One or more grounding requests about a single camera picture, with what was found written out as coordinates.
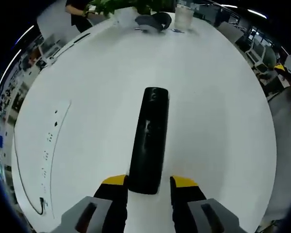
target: white table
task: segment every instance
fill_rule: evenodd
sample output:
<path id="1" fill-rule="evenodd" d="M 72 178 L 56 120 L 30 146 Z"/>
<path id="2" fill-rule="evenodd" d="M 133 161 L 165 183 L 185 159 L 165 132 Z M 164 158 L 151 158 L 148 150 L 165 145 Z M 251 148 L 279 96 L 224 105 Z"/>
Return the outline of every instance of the white table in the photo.
<path id="1" fill-rule="evenodd" d="M 89 37 L 39 74 L 23 102 L 16 146 L 25 188 L 39 209 L 50 109 L 71 101 L 52 164 L 54 217 L 39 216 L 28 204 L 13 152 L 16 197 L 29 222 L 38 232 L 51 231 L 63 212 L 92 196 L 104 179 L 127 173 L 144 89 L 158 86 L 170 93 L 160 193 L 129 192 L 125 232 L 174 231 L 173 174 L 193 178 L 207 198 L 217 199 L 254 232 L 272 192 L 276 144 L 267 100 L 247 62 L 196 18 L 193 32 L 185 34 L 150 35 L 112 24 L 89 29 Z"/>

